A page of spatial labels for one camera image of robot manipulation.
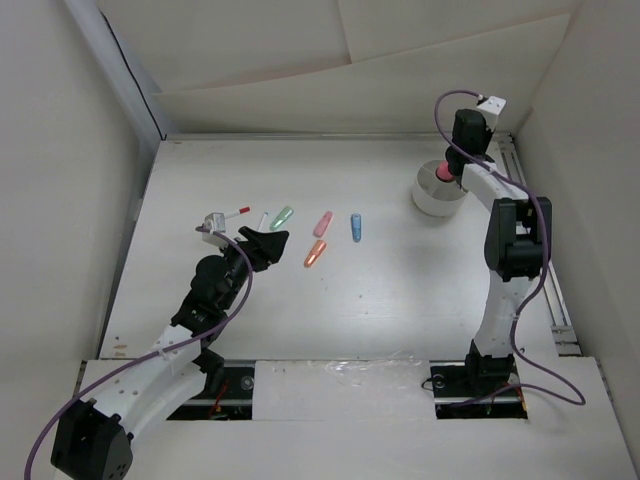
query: screw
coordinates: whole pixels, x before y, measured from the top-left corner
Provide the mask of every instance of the screw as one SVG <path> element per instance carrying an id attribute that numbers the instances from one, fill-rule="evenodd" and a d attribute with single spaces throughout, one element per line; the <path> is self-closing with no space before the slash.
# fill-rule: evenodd
<path id="1" fill-rule="evenodd" d="M 253 390 L 253 377 L 242 377 L 242 380 L 240 380 L 240 386 L 243 390 Z"/>

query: orange marker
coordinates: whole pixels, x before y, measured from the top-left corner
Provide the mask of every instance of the orange marker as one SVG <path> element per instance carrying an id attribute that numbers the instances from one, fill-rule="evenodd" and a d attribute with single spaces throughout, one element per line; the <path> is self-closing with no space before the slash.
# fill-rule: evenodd
<path id="1" fill-rule="evenodd" d="M 316 263 L 318 257 L 322 255 L 322 252 L 324 252 L 325 248 L 327 248 L 327 242 L 325 242 L 324 240 L 318 240 L 309 252 L 309 255 L 307 255 L 307 258 L 304 261 L 304 267 L 311 268 L 313 264 Z"/>

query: white wall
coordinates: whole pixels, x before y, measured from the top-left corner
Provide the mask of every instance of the white wall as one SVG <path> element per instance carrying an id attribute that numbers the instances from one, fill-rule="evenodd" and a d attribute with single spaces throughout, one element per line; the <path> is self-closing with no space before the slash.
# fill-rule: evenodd
<path id="1" fill-rule="evenodd" d="M 554 263 L 640 466 L 640 2 L 587 0 L 516 136 L 554 205 Z"/>
<path id="2" fill-rule="evenodd" d="M 62 1 L 0 11 L 0 363 L 90 357 L 137 142 Z"/>

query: white tabletop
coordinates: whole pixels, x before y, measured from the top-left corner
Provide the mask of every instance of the white tabletop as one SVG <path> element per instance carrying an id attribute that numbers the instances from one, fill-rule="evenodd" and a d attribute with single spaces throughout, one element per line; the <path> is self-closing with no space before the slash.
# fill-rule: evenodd
<path id="1" fill-rule="evenodd" d="M 290 205 L 283 259 L 256 275 L 244 311 L 213 350 L 228 359 L 463 358 L 487 297 L 489 214 L 468 195 L 453 218 L 436 219 L 410 195 L 420 166 L 445 148 L 428 136 L 164 142 L 101 357 L 141 355 L 178 310 L 198 261 L 217 253 L 194 232 L 205 215 L 249 205 L 251 213 L 228 221 L 233 236 Z M 496 143 L 489 153 L 501 161 Z M 328 247 L 305 269 L 327 210 Z M 359 244 L 349 223 L 356 212 Z M 519 343 L 555 355 L 549 324 L 541 295 L 523 315 Z"/>
<path id="2" fill-rule="evenodd" d="M 126 478 L 636 479 L 595 361 L 534 359 L 574 382 L 586 406 L 525 391 L 528 420 L 437 420 L 420 388 L 427 362 L 258 362 L 253 421 L 165 422 Z M 83 385 L 120 364 L 89 362 Z M 524 382 L 571 393 L 526 364 L 518 370 Z"/>

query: white panel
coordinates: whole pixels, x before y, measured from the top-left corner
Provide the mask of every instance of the white panel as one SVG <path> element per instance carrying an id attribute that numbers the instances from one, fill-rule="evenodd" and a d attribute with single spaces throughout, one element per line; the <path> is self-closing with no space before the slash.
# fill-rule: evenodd
<path id="1" fill-rule="evenodd" d="M 571 12 L 580 0 L 338 0 L 354 62 Z"/>
<path id="2" fill-rule="evenodd" d="M 499 128 L 513 130 L 568 20 L 561 15 L 308 75 L 156 98 L 185 132 L 413 132 L 434 131 L 436 98 L 462 87 L 506 98 Z M 448 105 L 447 124 L 455 101 Z"/>
<path id="3" fill-rule="evenodd" d="M 165 91 L 349 63 L 336 0 L 99 0 Z"/>
<path id="4" fill-rule="evenodd" d="M 639 22 L 639 2 L 585 2 L 517 137 L 527 178 L 554 201 L 567 306 L 584 351 L 602 362 L 636 465 Z"/>
<path id="5" fill-rule="evenodd" d="M 216 352 L 232 359 L 463 358 L 489 288 L 489 213 L 469 195 L 456 216 L 435 219 L 410 194 L 420 166 L 445 149 L 436 137 L 165 142 L 101 356 L 141 355 L 177 312 L 196 264 L 217 252 L 194 232 L 205 215 L 251 206 L 228 222 L 233 236 L 242 225 L 256 228 L 263 211 L 273 216 L 290 205 L 283 259 L 256 275 Z M 490 154 L 500 159 L 496 144 Z M 305 269 L 326 210 L 334 212 L 328 247 Z M 351 239 L 354 212 L 362 215 L 359 244 Z M 520 342 L 554 353 L 549 324 L 541 296 L 525 310 Z"/>
<path id="6" fill-rule="evenodd" d="M 92 357 L 136 137 L 64 2 L 0 10 L 0 364 Z"/>
<path id="7" fill-rule="evenodd" d="M 257 362 L 253 420 L 432 418 L 428 377 L 427 360 Z"/>
<path id="8" fill-rule="evenodd" d="M 166 422 L 140 449 L 127 480 L 212 474 L 238 480 L 636 479 L 593 359 L 536 359 L 574 381 L 587 405 L 525 393 L 528 421 L 436 420 L 429 392 L 423 392 L 423 414 L 414 418 L 332 418 L 331 408 L 326 421 Z M 86 381 L 113 368 L 110 363 L 90 362 Z M 548 375 L 520 369 L 526 381 L 561 388 Z M 313 383 L 312 377 L 301 387 L 310 396 L 326 387 Z M 295 388 L 295 381 L 287 385 L 288 392 Z M 377 404 L 375 398 L 360 400 L 363 408 Z"/>

